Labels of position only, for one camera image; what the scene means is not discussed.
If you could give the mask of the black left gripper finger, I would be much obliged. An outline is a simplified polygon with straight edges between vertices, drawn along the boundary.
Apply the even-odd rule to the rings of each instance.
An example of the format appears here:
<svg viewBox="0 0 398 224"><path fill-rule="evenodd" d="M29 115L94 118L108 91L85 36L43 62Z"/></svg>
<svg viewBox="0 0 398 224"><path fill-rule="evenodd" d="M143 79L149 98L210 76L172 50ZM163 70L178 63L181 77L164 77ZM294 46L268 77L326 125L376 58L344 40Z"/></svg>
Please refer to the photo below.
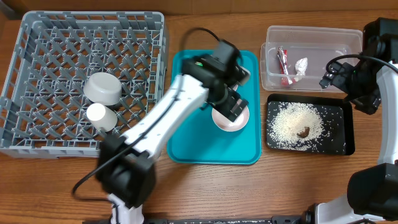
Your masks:
<svg viewBox="0 0 398 224"><path fill-rule="evenodd" d="M228 106L216 106L215 110L231 122L236 120L236 115Z"/></svg>
<svg viewBox="0 0 398 224"><path fill-rule="evenodd" d="M238 99L236 104L231 109L231 113L234 118L237 118L242 112L245 107L247 107L248 101L245 99Z"/></svg>

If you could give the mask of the pink bowl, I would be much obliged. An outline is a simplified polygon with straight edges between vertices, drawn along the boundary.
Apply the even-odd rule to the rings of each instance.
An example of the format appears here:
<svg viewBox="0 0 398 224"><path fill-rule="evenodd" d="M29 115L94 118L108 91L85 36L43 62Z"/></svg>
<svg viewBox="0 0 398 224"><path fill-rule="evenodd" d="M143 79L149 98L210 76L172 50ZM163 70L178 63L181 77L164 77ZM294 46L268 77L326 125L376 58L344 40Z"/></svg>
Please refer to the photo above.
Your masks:
<svg viewBox="0 0 398 224"><path fill-rule="evenodd" d="M247 106L243 109L243 112L233 122L230 121L228 118L224 117L217 110L212 109L211 111L211 117L214 123L217 125L217 127L226 132L235 132L239 131L240 129L243 129L243 127L245 127L245 125L249 121L249 115L250 115L249 108Z"/></svg>

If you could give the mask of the pile of rice grains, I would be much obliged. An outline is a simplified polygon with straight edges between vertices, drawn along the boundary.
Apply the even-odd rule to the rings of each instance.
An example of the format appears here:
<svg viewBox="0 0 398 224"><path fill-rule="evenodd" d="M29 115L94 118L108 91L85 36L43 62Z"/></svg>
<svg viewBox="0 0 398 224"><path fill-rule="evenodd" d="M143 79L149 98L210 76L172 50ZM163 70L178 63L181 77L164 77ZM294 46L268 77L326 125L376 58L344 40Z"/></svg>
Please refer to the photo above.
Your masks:
<svg viewBox="0 0 398 224"><path fill-rule="evenodd" d="M319 151L323 141L331 136L330 128L323 119L325 114L313 104L276 103L276 112L267 120L267 145L273 149L289 151ZM309 127L306 138L297 133L303 127Z"/></svg>

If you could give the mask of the red foil snack wrapper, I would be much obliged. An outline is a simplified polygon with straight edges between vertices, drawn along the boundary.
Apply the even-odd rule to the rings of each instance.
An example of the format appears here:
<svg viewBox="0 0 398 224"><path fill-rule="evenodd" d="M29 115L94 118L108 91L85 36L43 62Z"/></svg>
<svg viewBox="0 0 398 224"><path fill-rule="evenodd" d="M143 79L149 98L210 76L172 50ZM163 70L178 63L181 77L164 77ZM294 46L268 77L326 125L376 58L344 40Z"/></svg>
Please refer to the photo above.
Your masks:
<svg viewBox="0 0 398 224"><path fill-rule="evenodd" d="M284 76L281 78L281 84L283 86L289 86L293 84L293 81L290 77L288 77L289 72L287 69L287 54L286 51L282 47L278 47L277 57L279 59L281 74Z"/></svg>

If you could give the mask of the white napkin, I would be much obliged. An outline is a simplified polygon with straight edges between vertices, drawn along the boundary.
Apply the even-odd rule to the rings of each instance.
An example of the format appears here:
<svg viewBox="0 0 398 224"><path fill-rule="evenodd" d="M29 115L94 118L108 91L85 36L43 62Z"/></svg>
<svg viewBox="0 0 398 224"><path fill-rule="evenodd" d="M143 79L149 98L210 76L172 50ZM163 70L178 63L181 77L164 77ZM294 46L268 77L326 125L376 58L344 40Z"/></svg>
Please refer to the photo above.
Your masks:
<svg viewBox="0 0 398 224"><path fill-rule="evenodd" d="M297 72L297 75L305 76L305 72L307 70L307 67L308 67L308 58L304 57L304 58L299 59L295 63L295 70Z"/></svg>

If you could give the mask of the brown food scrap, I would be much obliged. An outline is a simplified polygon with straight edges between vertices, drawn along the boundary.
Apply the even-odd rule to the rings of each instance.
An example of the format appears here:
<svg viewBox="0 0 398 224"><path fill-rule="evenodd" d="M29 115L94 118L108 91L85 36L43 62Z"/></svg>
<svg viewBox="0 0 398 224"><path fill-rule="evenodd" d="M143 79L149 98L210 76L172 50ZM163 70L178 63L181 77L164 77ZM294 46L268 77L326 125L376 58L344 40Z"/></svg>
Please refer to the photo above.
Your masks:
<svg viewBox="0 0 398 224"><path fill-rule="evenodd" d="M297 136L300 138L306 138L309 135L310 128L309 127L303 127L298 133Z"/></svg>

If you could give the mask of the grey bowl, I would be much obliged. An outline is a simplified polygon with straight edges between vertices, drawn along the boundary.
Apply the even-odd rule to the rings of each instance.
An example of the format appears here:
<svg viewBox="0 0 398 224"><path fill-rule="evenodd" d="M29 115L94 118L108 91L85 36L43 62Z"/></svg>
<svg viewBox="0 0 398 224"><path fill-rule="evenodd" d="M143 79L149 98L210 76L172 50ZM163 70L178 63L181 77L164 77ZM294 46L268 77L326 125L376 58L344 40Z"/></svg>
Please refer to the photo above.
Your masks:
<svg viewBox="0 0 398 224"><path fill-rule="evenodd" d="M94 103L113 106L119 103L122 95L121 82L112 74L97 72L92 74L83 87L84 95Z"/></svg>

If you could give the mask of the white cup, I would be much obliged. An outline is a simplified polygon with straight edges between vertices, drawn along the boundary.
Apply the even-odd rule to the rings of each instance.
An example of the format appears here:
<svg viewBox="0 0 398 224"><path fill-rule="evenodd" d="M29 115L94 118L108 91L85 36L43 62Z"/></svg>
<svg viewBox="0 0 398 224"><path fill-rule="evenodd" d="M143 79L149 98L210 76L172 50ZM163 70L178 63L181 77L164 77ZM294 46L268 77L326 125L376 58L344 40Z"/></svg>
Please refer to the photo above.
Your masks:
<svg viewBox="0 0 398 224"><path fill-rule="evenodd" d="M113 130L118 122L116 113L101 103L91 104L86 117L97 130L105 132Z"/></svg>

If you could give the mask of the large white round plate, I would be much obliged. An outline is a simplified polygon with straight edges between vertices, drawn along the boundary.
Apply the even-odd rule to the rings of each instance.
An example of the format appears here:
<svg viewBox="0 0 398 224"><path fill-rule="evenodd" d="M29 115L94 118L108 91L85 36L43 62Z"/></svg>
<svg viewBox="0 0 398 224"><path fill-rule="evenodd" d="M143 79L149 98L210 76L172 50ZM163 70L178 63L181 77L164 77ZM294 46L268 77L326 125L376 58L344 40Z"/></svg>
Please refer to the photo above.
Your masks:
<svg viewBox="0 0 398 224"><path fill-rule="evenodd" d="M243 86L250 79L251 76L251 72L240 65L238 65L236 69L238 72L238 80L236 84L232 87L234 91L238 89L238 86Z"/></svg>

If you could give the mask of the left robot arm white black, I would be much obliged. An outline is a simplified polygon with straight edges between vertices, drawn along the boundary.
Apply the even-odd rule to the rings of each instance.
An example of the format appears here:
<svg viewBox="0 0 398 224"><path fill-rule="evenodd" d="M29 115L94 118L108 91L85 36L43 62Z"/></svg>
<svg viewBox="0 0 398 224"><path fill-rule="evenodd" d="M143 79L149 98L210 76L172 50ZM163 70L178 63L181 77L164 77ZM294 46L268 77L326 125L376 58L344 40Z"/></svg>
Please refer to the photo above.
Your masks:
<svg viewBox="0 0 398 224"><path fill-rule="evenodd" d="M182 61L182 74L133 128L100 144L95 177L113 204L111 223L143 223L142 205L155 185L155 161L178 127L204 103L234 122L248 105L234 90L250 73L238 64L241 54L221 40L212 54Z"/></svg>

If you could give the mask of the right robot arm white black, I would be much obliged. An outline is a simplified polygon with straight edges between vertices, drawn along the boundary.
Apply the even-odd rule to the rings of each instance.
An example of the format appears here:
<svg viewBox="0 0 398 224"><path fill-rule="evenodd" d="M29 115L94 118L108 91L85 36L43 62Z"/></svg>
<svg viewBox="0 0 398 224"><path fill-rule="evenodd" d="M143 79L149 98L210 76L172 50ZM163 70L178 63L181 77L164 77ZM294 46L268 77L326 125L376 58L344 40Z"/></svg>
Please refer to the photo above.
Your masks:
<svg viewBox="0 0 398 224"><path fill-rule="evenodd" d="M347 191L312 205L301 223L376 223L397 220L397 20L380 17L364 26L363 49L326 65L320 86L335 86L356 110L382 110L377 164L355 172Z"/></svg>

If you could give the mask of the black waste tray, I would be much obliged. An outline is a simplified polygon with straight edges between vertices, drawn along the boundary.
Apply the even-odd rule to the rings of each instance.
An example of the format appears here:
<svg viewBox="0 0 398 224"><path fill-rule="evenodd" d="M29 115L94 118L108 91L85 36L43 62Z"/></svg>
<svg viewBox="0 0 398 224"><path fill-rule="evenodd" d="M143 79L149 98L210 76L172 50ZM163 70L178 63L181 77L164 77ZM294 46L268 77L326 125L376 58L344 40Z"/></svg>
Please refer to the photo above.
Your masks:
<svg viewBox="0 0 398 224"><path fill-rule="evenodd" d="M355 152L352 106L350 103L337 98L277 93L269 95L266 104L266 143L267 128L269 127L267 120L276 114L274 111L277 108L275 104L282 102L313 104L325 114L323 120L327 122L331 136L323 141L319 151L310 151L308 153L349 156Z"/></svg>

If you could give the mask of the teal plastic tray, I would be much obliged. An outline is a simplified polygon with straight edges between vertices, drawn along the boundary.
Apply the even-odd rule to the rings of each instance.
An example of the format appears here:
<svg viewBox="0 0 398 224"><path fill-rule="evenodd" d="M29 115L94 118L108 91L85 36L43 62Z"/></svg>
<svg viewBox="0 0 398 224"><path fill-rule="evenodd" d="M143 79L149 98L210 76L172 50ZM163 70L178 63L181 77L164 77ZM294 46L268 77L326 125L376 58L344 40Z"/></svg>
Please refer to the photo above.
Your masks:
<svg viewBox="0 0 398 224"><path fill-rule="evenodd" d="M240 130L223 131L214 123L212 107L197 109L176 130L167 144L169 157L180 163L251 165L262 153L259 66L257 57L242 50L243 67L251 73L249 81L238 88L248 100L248 123Z"/></svg>

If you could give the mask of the clear plastic storage bin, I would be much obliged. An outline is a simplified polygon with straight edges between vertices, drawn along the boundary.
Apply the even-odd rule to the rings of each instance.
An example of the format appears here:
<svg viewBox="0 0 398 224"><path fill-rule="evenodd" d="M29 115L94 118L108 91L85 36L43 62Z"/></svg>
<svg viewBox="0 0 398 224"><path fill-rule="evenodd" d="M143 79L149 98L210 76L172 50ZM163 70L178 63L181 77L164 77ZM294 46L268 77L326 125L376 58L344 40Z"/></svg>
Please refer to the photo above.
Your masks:
<svg viewBox="0 0 398 224"><path fill-rule="evenodd" d="M288 77L293 81L289 86L281 84L278 47L287 54ZM354 29L337 29L303 26L270 26L266 41L261 46L261 80L267 91L311 91L337 92L329 86L322 89L319 81L325 74L326 64L340 55L358 54L363 47L363 33ZM295 63L308 58L305 76L297 75Z"/></svg>

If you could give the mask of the grey plastic dish rack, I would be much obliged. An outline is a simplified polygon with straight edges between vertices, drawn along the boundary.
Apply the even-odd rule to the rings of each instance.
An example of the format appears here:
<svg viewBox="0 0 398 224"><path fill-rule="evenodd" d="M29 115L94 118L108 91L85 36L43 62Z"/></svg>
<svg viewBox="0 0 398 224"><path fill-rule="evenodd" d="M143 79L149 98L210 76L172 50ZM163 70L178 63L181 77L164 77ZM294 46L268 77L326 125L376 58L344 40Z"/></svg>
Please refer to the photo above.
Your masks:
<svg viewBox="0 0 398 224"><path fill-rule="evenodd" d="M1 152L96 157L105 133L86 118L86 81L106 72L121 82L113 129L121 134L161 99L168 49L160 12L27 12L1 93Z"/></svg>

